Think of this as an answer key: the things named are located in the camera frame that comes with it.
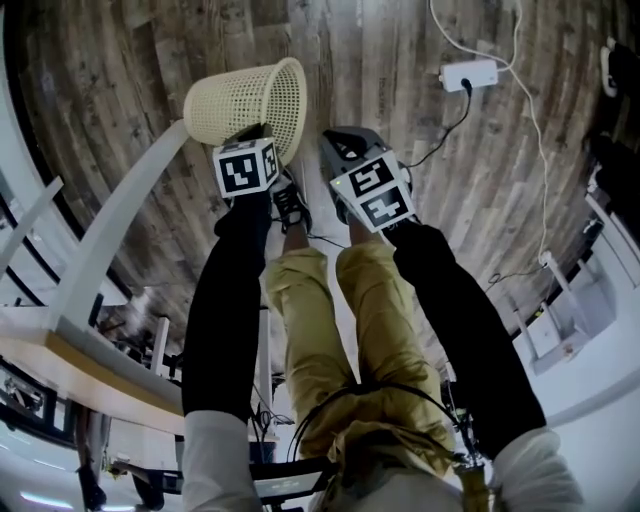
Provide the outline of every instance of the yellow pants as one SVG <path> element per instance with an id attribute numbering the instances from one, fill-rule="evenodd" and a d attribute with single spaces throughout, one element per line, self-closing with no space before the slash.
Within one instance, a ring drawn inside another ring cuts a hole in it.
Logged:
<path id="1" fill-rule="evenodd" d="M 336 274 L 356 317 L 360 376 L 366 382 L 395 382 L 419 388 L 440 402 L 440 379 L 422 356 L 413 327 L 410 285 L 381 242 L 342 251 Z M 267 292 L 284 318 L 288 335 L 285 372 L 299 424 L 329 395 L 356 383 L 335 324 L 327 283 L 327 258 L 313 248 L 291 251 L 267 268 Z M 407 439 L 427 433 L 447 449 L 453 440 L 433 404 L 396 389 L 346 395 L 328 404 L 302 438 L 303 457 L 344 451 L 364 434 L 389 430 L 426 460 L 436 473 L 447 464 L 425 446 Z"/>

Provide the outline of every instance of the black plug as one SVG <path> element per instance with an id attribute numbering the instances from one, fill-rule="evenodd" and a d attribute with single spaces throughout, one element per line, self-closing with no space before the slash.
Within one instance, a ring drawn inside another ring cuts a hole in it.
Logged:
<path id="1" fill-rule="evenodd" d="M 473 87 L 471 86 L 471 82 L 469 80 L 467 80 L 466 78 L 462 79 L 462 82 L 460 82 L 462 84 L 462 87 L 465 88 L 465 90 L 467 91 L 467 94 L 469 95 L 469 98 L 471 98 L 471 93 L 473 92 Z"/>

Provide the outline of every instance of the perforated basket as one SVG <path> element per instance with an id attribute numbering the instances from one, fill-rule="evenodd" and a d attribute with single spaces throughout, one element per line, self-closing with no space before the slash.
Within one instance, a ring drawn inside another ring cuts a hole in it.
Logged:
<path id="1" fill-rule="evenodd" d="M 184 103 L 184 123 L 199 142 L 221 145 L 240 130 L 269 123 L 287 165 L 298 149 L 307 112 L 307 82 L 296 59 L 196 82 Z"/>

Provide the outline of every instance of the white sleeve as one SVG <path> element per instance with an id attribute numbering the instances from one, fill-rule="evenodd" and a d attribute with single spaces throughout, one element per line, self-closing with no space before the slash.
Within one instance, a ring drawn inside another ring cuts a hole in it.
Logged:
<path id="1" fill-rule="evenodd" d="M 247 426 L 216 411 L 194 411 L 185 421 L 185 512 L 261 511 L 249 472 Z"/>
<path id="2" fill-rule="evenodd" d="M 509 443 L 493 464 L 491 487 L 498 507 L 512 512 L 582 510 L 582 493 L 559 448 L 560 437 L 548 428 Z"/>

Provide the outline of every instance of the power strip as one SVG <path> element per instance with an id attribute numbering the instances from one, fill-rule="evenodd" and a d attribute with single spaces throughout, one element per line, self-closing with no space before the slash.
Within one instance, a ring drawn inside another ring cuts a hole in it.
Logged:
<path id="1" fill-rule="evenodd" d="M 447 64 L 442 66 L 441 73 L 440 81 L 447 92 L 462 91 L 465 78 L 474 89 L 498 83 L 498 65 L 493 59 Z"/>

